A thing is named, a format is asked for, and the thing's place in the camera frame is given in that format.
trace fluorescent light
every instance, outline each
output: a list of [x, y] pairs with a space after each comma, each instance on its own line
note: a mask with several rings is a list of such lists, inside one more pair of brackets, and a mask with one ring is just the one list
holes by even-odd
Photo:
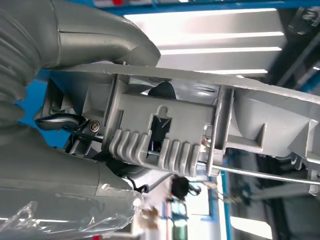
[[221, 75], [231, 75], [231, 74], [267, 74], [266, 69], [232, 69], [232, 70], [208, 70], [208, 71], [195, 71], [205, 74], [221, 74]]
[[[182, 3], [188, 2], [186, 0], [180, 0]], [[125, 18], [131, 21], [148, 21], [150, 19], [163, 18], [192, 18], [205, 17], [228, 14], [245, 14], [245, 13], [260, 13], [260, 12], [274, 12], [275, 8], [257, 8], [257, 9], [230, 9], [230, 10], [208, 10], [208, 11], [183, 11], [183, 12], [159, 12], [159, 13], [145, 13], [145, 14], [131, 14], [125, 15]]]
[[272, 239], [271, 227], [264, 221], [231, 216], [230, 222], [235, 229], [254, 234], [265, 239]]
[[182, 54], [216, 54], [216, 53], [243, 53], [243, 52], [272, 52], [281, 51], [277, 46], [266, 47], [223, 47], [223, 48], [187, 48], [187, 49], [167, 49], [160, 50], [162, 55], [182, 55]]
[[148, 37], [157, 46], [176, 45], [196, 41], [210, 41], [217, 39], [238, 39], [238, 38], [259, 38], [283, 36], [281, 31], [263, 31], [263, 32], [240, 32], [240, 33], [203, 33], [203, 34], [170, 34], [164, 35], [150, 33]]

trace blue frame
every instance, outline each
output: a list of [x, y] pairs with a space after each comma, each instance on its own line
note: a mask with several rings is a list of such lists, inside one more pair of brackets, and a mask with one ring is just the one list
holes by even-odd
[[291, 9], [309, 8], [320, 6], [320, 0], [260, 0], [260, 1], [223, 1], [223, 2], [180, 2], [180, 3], [155, 3], [146, 5], [125, 5], [122, 7], [103, 7], [104, 10], [115, 15], [130, 14], [152, 14], [170, 12], [193, 12], [208, 10], [230, 10], [230, 9]]

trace ceiling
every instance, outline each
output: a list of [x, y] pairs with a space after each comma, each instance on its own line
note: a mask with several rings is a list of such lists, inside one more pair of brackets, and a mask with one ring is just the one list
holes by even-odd
[[159, 68], [263, 77], [287, 43], [275, 8], [125, 17], [157, 45]]

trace plastic film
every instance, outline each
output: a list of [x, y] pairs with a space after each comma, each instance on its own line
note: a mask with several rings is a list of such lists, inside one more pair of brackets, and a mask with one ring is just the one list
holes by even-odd
[[99, 196], [0, 189], [0, 240], [78, 239], [131, 223], [144, 201], [132, 190], [104, 186]]

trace screw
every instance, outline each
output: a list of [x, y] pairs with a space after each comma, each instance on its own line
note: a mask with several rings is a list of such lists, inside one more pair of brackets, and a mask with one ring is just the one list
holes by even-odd
[[93, 133], [97, 133], [100, 129], [100, 124], [98, 121], [92, 120], [90, 122], [89, 128]]

